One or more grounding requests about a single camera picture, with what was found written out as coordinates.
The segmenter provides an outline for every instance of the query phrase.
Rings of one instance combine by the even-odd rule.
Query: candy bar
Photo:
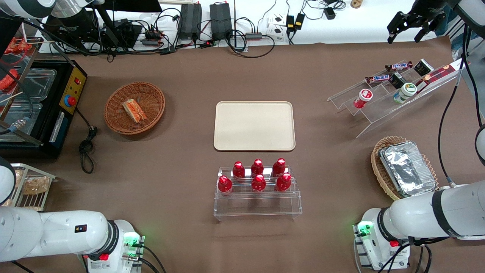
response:
[[[407,64],[386,65],[385,68],[387,71],[408,70],[410,68],[413,68],[413,63],[408,62]]]
[[[374,82],[387,81],[387,80],[389,80],[389,78],[390,78],[390,75],[386,74],[386,75],[380,75],[380,76],[374,76],[374,77],[365,77],[365,81],[368,84],[371,84],[371,83],[374,83]]]

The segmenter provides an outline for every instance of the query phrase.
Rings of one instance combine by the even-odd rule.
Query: beige tray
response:
[[[220,151],[291,151],[295,148],[289,102],[219,102],[214,147]]]

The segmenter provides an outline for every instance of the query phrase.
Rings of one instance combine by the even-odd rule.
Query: emergency stop button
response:
[[[71,95],[66,95],[64,97],[64,104],[67,106],[67,107],[72,107],[72,106],[75,106],[76,105],[76,98],[74,98],[73,96]]]

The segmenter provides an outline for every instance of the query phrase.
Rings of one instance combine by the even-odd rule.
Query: red bottle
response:
[[[291,174],[288,172],[284,173],[282,176],[278,177],[275,184],[275,191],[286,191],[291,186]]]
[[[286,169],[286,161],[284,158],[278,159],[276,163],[273,164],[273,172],[271,173],[271,177],[280,177]]]
[[[232,168],[232,176],[236,178],[244,178],[244,166],[240,161],[236,161],[236,163],[234,163],[234,167]]]
[[[264,176],[262,174],[256,175],[251,182],[251,187],[253,188],[253,192],[264,191],[264,188],[266,188],[266,180],[264,180]]]
[[[251,166],[251,177],[256,177],[258,174],[263,174],[264,166],[261,159],[256,159]]]
[[[217,183],[217,188],[221,192],[232,192],[232,181],[227,176],[221,175]]]

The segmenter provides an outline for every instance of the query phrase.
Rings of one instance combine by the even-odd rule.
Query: clear acrylic display stand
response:
[[[403,60],[399,62],[399,64],[402,63],[407,63],[407,61]],[[403,78],[406,79],[408,83],[416,84],[422,78],[422,76],[419,75],[413,68],[408,70],[401,70],[398,72]],[[374,74],[373,76],[392,73],[394,72],[388,72],[386,70],[383,70],[377,74]],[[362,134],[367,133],[370,130],[384,124],[391,118],[395,117],[397,114],[407,110],[411,106],[415,105],[417,101],[423,102],[427,100],[429,98],[429,96],[427,96],[429,93],[442,86],[443,84],[456,78],[456,74],[454,74],[453,77],[450,77],[442,83],[434,86],[433,88],[425,89],[421,93],[407,99],[406,102],[403,104],[399,104],[394,101],[393,96],[394,94],[396,94],[396,92],[398,92],[398,90],[396,90],[396,88],[392,86],[389,81],[375,84],[368,84],[366,81],[362,81],[336,95],[333,95],[332,97],[328,98],[327,101],[333,102],[337,109],[342,109],[343,107],[347,108],[353,116],[355,116],[359,112],[365,116],[365,118],[369,122],[369,125],[357,136],[359,137]],[[370,89],[373,93],[373,97],[372,100],[366,103],[363,108],[357,109],[354,107],[354,100],[357,98],[359,91],[364,88]]]
[[[263,192],[253,192],[251,187],[251,167],[244,167],[245,178],[232,176],[232,167],[221,167],[217,178],[227,176],[232,181],[233,191],[222,193],[215,186],[214,217],[221,221],[226,216],[247,215],[292,215],[293,219],[302,214],[301,195],[296,179],[287,166],[287,172],[291,174],[291,186],[287,191],[275,191],[277,178],[271,177],[272,166],[265,166],[263,176],[266,180],[266,188]]]

